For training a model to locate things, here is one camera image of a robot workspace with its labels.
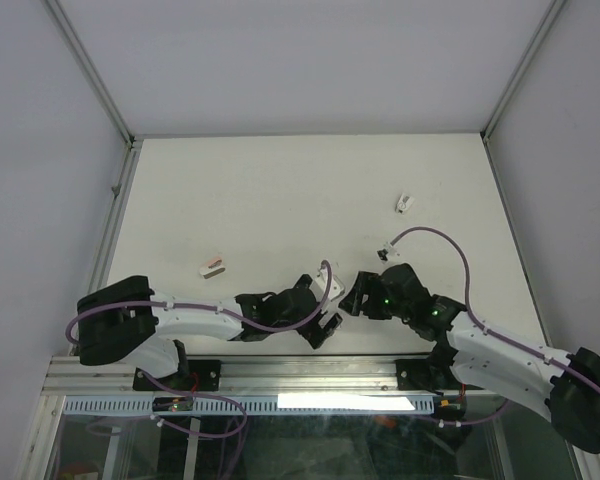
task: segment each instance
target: glass panel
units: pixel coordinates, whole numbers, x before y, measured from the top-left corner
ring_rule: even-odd
[[[234,419],[226,416],[169,420],[209,433],[234,428],[230,425]],[[63,417],[58,439],[47,478],[501,478],[490,424],[439,429],[407,415],[252,416],[240,436],[224,441],[197,440],[171,428],[157,428],[148,418],[103,421],[76,415]]]

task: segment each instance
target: perforated metal strip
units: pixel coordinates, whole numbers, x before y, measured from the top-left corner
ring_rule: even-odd
[[[433,397],[427,395],[414,395],[407,398],[415,410],[410,411],[378,411],[378,410],[349,410],[346,408],[278,408],[278,399],[274,396],[266,397],[232,397],[240,402],[247,413],[254,415],[379,415],[395,413],[399,415],[430,415],[433,413]],[[152,396],[76,396],[67,397],[64,408],[65,415],[94,415],[94,416],[142,416],[153,413]],[[192,410],[178,410],[177,412],[159,412],[161,416],[171,415],[239,415],[239,410],[233,405],[219,400],[198,399],[193,404]]]

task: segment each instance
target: bright white light strip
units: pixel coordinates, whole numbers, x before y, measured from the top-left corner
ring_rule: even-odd
[[[278,408],[322,408],[408,412],[415,410],[407,397],[367,397],[338,393],[281,393]]]

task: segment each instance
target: white table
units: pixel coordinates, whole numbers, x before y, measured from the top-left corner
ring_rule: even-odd
[[[402,192],[416,203],[394,208]],[[280,291],[326,258],[351,286],[381,272],[376,250],[403,229],[427,225],[469,258],[473,305],[484,318],[543,342],[520,260],[480,137],[294,136],[145,140],[109,275],[149,277],[192,299]],[[462,301],[460,259],[442,239],[415,233],[399,244],[430,292]],[[204,280],[221,255],[227,270]],[[396,319],[346,315],[314,351],[296,332],[262,342],[182,339],[189,354],[394,354],[432,345]]]

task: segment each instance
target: cable connector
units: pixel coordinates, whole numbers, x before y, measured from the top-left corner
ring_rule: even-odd
[[[396,247],[391,245],[390,242],[385,243],[382,250],[378,250],[378,257],[380,258],[380,260],[382,260],[383,263],[389,261],[398,263],[398,261],[400,260],[398,258],[400,257],[398,250],[396,249]]]

